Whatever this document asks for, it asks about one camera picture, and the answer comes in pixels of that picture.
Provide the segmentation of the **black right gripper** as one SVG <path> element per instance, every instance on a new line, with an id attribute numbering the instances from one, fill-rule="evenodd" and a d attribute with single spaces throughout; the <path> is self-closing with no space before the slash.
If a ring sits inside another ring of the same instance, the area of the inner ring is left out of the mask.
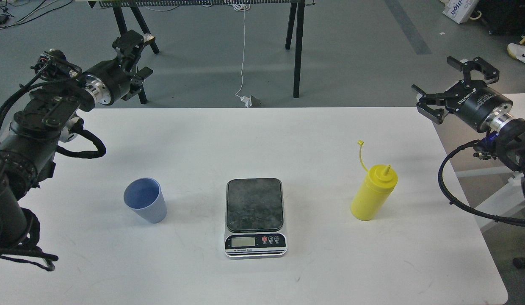
<path id="1" fill-rule="evenodd" d="M 417 111 L 421 115 L 439 125 L 450 112 L 478 133 L 484 133 L 494 120 L 494 112 L 510 111 L 513 102 L 487 86 L 499 81 L 500 71 L 497 68 L 479 56 L 465 61 L 447 56 L 447 64 L 461 71 L 463 79 L 444 93 L 428 94 L 417 85 L 412 85 L 417 93 Z M 481 72 L 484 81 L 472 81 L 472 71 Z"/>

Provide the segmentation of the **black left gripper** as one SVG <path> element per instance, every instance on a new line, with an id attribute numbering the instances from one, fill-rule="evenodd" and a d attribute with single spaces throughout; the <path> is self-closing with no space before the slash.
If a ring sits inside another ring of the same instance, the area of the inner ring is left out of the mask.
<path id="1" fill-rule="evenodd" d="M 127 101 L 135 95 L 140 102 L 148 102 L 143 83 L 153 74 L 153 70 L 144 67 L 132 76 L 121 67 L 121 64 L 136 64 L 145 45 L 145 36 L 130 30 L 112 42 L 119 62 L 102 61 L 84 72 L 85 89 L 95 103 L 112 105 L 119 99 Z"/>

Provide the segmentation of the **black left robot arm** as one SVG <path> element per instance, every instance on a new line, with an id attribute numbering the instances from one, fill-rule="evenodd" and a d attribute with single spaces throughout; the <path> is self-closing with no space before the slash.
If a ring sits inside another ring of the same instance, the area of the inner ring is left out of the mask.
<path id="1" fill-rule="evenodd" d="M 26 263 L 44 260 L 39 267 L 52 272 L 56 255 L 38 247 L 40 222 L 19 200 L 30 189 L 51 178 L 56 153 L 71 158 L 101 158 L 106 147 L 84 129 L 78 110 L 96 104 L 111 105 L 143 92 L 152 74 L 138 69 L 144 47 L 155 37 L 133 30 L 112 43 L 115 58 L 87 71 L 67 61 L 60 50 L 45 51 L 32 69 L 34 77 L 10 96 L 0 108 L 0 259 Z"/>

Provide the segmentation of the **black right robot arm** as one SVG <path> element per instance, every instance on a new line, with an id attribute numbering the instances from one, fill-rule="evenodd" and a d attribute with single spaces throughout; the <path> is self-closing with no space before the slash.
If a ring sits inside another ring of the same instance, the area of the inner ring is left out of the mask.
<path id="1" fill-rule="evenodd" d="M 442 124 L 448 114 L 460 118 L 483 139 L 473 140 L 452 150 L 437 172 L 440 190 L 454 205 L 474 216 L 525 227 L 525 219 L 495 216 L 469 207 L 447 189 L 443 173 L 447 162 L 460 151 L 473 147 L 474 157 L 481 160 L 499 160 L 513 172 L 522 174 L 521 188 L 525 199 L 525 119 L 510 114 L 513 102 L 489 87 L 499 81 L 499 71 L 481 57 L 458 60 L 447 57 L 447 64 L 462 72 L 463 77 L 445 92 L 429 94 L 412 85 L 417 92 L 417 110 L 435 124 Z"/>

